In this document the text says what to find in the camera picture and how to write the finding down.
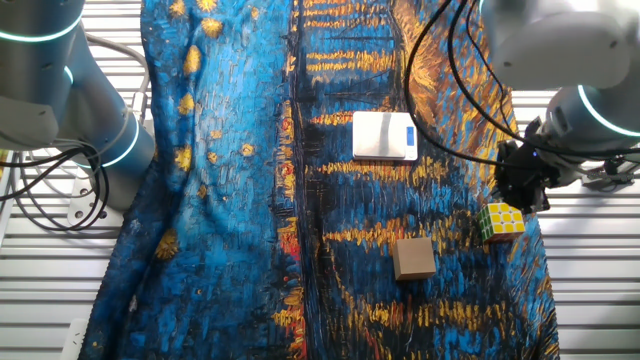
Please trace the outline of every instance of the metal grate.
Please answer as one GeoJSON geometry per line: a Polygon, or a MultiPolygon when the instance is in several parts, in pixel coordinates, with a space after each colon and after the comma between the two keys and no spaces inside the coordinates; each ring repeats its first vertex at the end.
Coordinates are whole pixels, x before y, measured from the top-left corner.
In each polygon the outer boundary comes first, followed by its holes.
{"type": "MultiPolygon", "coordinates": [[[[139,1],[87,0],[83,23],[88,33],[142,52],[139,12],[139,1]]],[[[91,51],[130,102],[142,68],[114,51],[91,51]]],[[[523,128],[543,114],[553,94],[514,92],[518,124],[523,128]]],[[[34,170],[28,174],[35,177],[34,170]]],[[[71,192],[73,179],[64,172],[55,171],[51,179],[71,192]]],[[[44,184],[34,193],[51,214],[66,220],[67,199],[44,184]]],[[[562,358],[640,359],[640,185],[601,194],[574,184],[549,196],[553,208],[540,214],[540,224],[562,358]]],[[[89,316],[119,229],[51,234],[17,207],[10,214],[0,248],[0,360],[57,360],[71,321],[89,316]]]]}

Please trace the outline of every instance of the painted cloth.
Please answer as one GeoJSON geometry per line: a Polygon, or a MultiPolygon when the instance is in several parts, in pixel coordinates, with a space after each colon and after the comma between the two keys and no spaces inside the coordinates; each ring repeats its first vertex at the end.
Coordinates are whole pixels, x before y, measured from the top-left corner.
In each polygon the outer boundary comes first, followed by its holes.
{"type": "MultiPolygon", "coordinates": [[[[537,219],[513,244],[481,244],[490,167],[422,139],[414,163],[352,160],[352,113],[406,110],[404,63],[438,6],[145,0],[157,157],[80,358],[559,358],[537,219]],[[391,248],[409,237],[432,240],[438,270],[396,283],[391,248]]],[[[456,150],[494,158],[504,136],[453,81],[445,15],[418,54],[417,112],[456,150]]],[[[463,34],[461,74],[498,117],[463,34]]]]}

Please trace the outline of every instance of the white scale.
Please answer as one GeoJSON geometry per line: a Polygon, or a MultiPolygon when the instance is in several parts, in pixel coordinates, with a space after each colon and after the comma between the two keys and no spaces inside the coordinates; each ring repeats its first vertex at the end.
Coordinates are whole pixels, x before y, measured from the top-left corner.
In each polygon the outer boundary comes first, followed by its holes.
{"type": "Polygon", "coordinates": [[[353,158],[356,160],[418,159],[418,134],[408,113],[353,113],[353,158]]]}

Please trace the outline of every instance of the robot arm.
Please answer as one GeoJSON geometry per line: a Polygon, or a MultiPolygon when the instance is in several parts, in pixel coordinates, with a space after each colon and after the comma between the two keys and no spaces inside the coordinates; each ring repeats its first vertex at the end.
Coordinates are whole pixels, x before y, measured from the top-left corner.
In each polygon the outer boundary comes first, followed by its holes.
{"type": "MultiPolygon", "coordinates": [[[[481,11],[501,81],[518,90],[561,87],[525,138],[583,152],[640,142],[639,2],[486,0],[481,11]]],[[[528,213],[548,209],[544,189],[582,178],[580,165],[591,159],[505,143],[500,160],[535,165],[496,171],[498,192],[528,213]]],[[[618,165],[608,172],[636,167],[618,165]]]]}
{"type": "Polygon", "coordinates": [[[80,24],[83,6],[84,0],[0,1],[0,148],[88,142],[109,178],[108,205],[124,210],[154,142],[93,59],[80,24]]]}

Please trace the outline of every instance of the yellow brushstroke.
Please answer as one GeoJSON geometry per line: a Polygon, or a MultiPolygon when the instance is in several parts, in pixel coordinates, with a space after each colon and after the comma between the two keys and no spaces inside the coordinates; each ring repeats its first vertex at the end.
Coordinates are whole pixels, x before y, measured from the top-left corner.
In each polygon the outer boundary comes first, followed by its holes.
{"type": "Polygon", "coordinates": [[[287,309],[282,310],[279,313],[275,313],[271,317],[275,321],[276,325],[287,327],[302,319],[302,311],[301,309],[287,309]]]}
{"type": "Polygon", "coordinates": [[[295,69],[296,69],[296,57],[289,54],[287,56],[287,72],[292,73],[295,71],[295,69]]]}
{"type": "MultiPolygon", "coordinates": [[[[344,55],[349,56],[350,55],[349,53],[350,52],[346,52],[344,53],[344,55]]],[[[338,52],[334,54],[315,53],[314,56],[316,57],[325,56],[329,58],[329,60],[333,60],[331,59],[332,56],[336,57],[337,59],[337,58],[340,58],[341,55],[343,54],[338,52]]],[[[353,60],[346,61],[346,62],[334,63],[334,62],[322,61],[316,64],[309,64],[307,65],[307,70],[310,72],[324,72],[324,71],[340,71],[340,70],[358,69],[363,71],[382,72],[382,71],[389,70],[393,66],[393,63],[395,61],[394,54],[387,54],[385,51],[382,51],[381,53],[362,51],[362,52],[355,52],[353,55],[354,55],[353,60]]]]}
{"type": "Polygon", "coordinates": [[[255,152],[255,148],[253,147],[253,145],[244,144],[242,145],[242,150],[240,150],[240,152],[244,156],[251,156],[255,152]]]}
{"type": "Polygon", "coordinates": [[[191,96],[191,94],[187,94],[182,99],[180,99],[178,112],[180,112],[181,115],[187,115],[193,110],[195,105],[196,104],[193,101],[193,96],[191,96]]]}
{"type": "Polygon", "coordinates": [[[215,19],[202,19],[200,22],[202,30],[208,37],[217,39],[222,34],[224,24],[215,19]]]}
{"type": "Polygon", "coordinates": [[[202,61],[202,53],[197,46],[191,45],[189,52],[187,53],[187,59],[184,61],[182,67],[185,75],[192,74],[200,70],[200,62],[202,61]]]}
{"type": "Polygon", "coordinates": [[[200,10],[206,12],[209,12],[218,6],[217,0],[198,0],[197,3],[200,10]]]}
{"type": "Polygon", "coordinates": [[[356,19],[340,19],[332,21],[318,21],[309,20],[305,21],[305,28],[321,28],[321,29],[344,29],[352,28],[356,26],[365,27],[378,27],[387,25],[387,20],[380,16],[375,17],[361,17],[356,19]]]}
{"type": "Polygon", "coordinates": [[[178,234],[175,229],[167,230],[158,247],[156,248],[156,257],[160,260],[169,260],[178,252],[178,234]]]}
{"type": "Polygon", "coordinates": [[[286,160],[279,165],[276,175],[276,186],[282,186],[284,188],[284,195],[290,200],[293,200],[296,183],[293,163],[290,160],[286,160]]]}
{"type": "Polygon", "coordinates": [[[301,287],[291,289],[291,292],[284,299],[284,303],[289,306],[302,305],[303,289],[301,287]]]}
{"type": "Polygon", "coordinates": [[[349,0],[303,0],[305,9],[310,9],[317,5],[342,5],[348,4],[349,0]]]}
{"type": "Polygon", "coordinates": [[[198,189],[198,193],[197,195],[201,198],[204,199],[207,196],[207,187],[204,185],[200,185],[200,189],[198,189]]]}
{"type": "Polygon", "coordinates": [[[355,51],[336,51],[332,53],[309,53],[307,60],[337,60],[337,59],[353,59],[356,57],[355,51]]]}
{"type": "Polygon", "coordinates": [[[208,153],[207,154],[207,159],[209,159],[209,162],[212,164],[215,164],[218,162],[218,154],[216,153],[208,153]]]}
{"type": "Polygon", "coordinates": [[[402,181],[413,186],[420,186],[427,180],[440,182],[448,174],[446,164],[427,156],[422,157],[417,166],[389,165],[388,162],[383,161],[350,161],[329,163],[317,170],[325,175],[333,173],[367,175],[373,180],[402,181]]]}
{"type": "Polygon", "coordinates": [[[392,254],[393,245],[400,239],[410,239],[417,236],[416,232],[407,231],[408,219],[392,219],[387,221],[387,225],[377,223],[373,228],[369,229],[348,229],[341,232],[326,233],[323,235],[324,240],[331,241],[353,241],[360,246],[365,242],[367,251],[371,249],[373,244],[377,244],[380,252],[383,252],[383,245],[389,245],[389,253],[392,254]]]}
{"type": "Polygon", "coordinates": [[[169,12],[174,18],[183,16],[187,12],[187,7],[184,5],[184,0],[175,0],[171,6],[169,6],[169,12]]]}
{"type": "Polygon", "coordinates": [[[346,4],[346,5],[341,5],[341,6],[336,6],[336,7],[332,7],[332,8],[328,8],[328,9],[321,9],[321,10],[305,10],[303,15],[306,16],[331,16],[331,17],[338,17],[338,16],[347,16],[347,15],[351,15],[355,12],[356,10],[356,6],[353,4],[346,4]]]}
{"type": "Polygon", "coordinates": [[[189,171],[191,169],[191,146],[186,145],[184,148],[176,150],[175,163],[178,168],[189,171]]]}
{"type": "Polygon", "coordinates": [[[333,114],[323,114],[309,120],[315,125],[346,125],[353,121],[353,111],[340,111],[333,114]]]}

